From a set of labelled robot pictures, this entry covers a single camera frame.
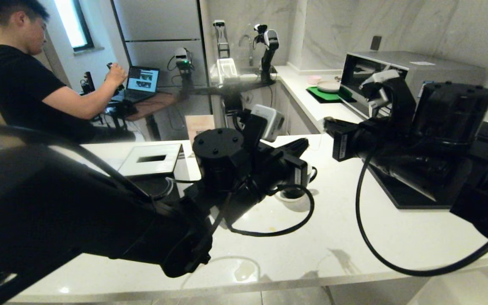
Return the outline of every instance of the kitchen counter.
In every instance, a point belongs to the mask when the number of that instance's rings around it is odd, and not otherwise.
[[[304,114],[310,119],[314,126],[323,130],[323,118],[332,116],[336,119],[346,120],[352,123],[362,121],[358,115],[354,114],[342,103],[320,104],[317,100],[306,91],[306,88],[312,86],[307,83],[309,75],[300,75],[290,66],[275,66],[277,70],[276,80],[281,82],[291,96],[295,99]],[[319,75],[322,80],[333,80],[335,74]]]
[[[300,86],[297,77],[293,80],[283,77],[292,91]],[[321,114],[318,111],[322,106],[311,105],[306,111],[314,117],[338,114],[338,118],[351,118],[336,104],[327,105],[332,111]],[[278,137],[273,146],[300,137]],[[254,238],[219,228],[213,236],[210,263],[179,278],[167,278],[157,265],[82,254],[12,301],[71,303],[194,297],[404,277],[374,258],[360,236],[355,219],[355,189],[362,162],[358,159],[337,162],[331,158],[333,140],[326,134],[306,137],[310,147],[302,159],[318,168],[316,180],[309,185],[316,209],[300,230],[286,236]],[[190,157],[189,141],[84,146],[118,168],[134,146],[170,143],[182,143],[190,178],[200,178],[195,159]],[[386,259],[402,267],[428,269],[453,263],[486,242],[471,224],[446,210],[396,209],[369,173],[361,198],[362,219],[369,239]],[[234,227],[263,232],[281,230],[300,222],[307,208],[307,200],[283,202],[266,197]],[[466,270],[484,267],[488,267],[488,254]]]

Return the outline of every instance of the pink bowl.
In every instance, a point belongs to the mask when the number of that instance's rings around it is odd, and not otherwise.
[[[321,77],[319,75],[310,75],[308,77],[308,83],[310,85],[317,85],[317,83],[319,83],[320,80],[321,80]]]

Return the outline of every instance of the wooden desk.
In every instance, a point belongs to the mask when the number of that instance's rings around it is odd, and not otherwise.
[[[135,104],[135,108],[137,108],[138,112],[136,114],[126,116],[125,119],[130,122],[140,120],[142,118],[145,118],[146,116],[154,114],[155,112],[165,107],[174,104],[174,102],[176,102],[174,95],[170,93],[159,92],[153,97]]]

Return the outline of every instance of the laptop screen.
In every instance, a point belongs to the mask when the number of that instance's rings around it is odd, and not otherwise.
[[[159,69],[130,67],[128,89],[155,93]]]

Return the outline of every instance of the green mat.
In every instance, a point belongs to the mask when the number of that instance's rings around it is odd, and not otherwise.
[[[322,91],[319,91],[317,89],[317,87],[308,87],[306,89],[306,91],[310,92],[315,97],[318,97],[318,98],[324,100],[324,102],[323,102],[320,99],[318,99],[318,101],[320,103],[336,103],[336,102],[340,101],[340,97],[338,96],[337,93],[326,93],[326,92],[322,92]]]

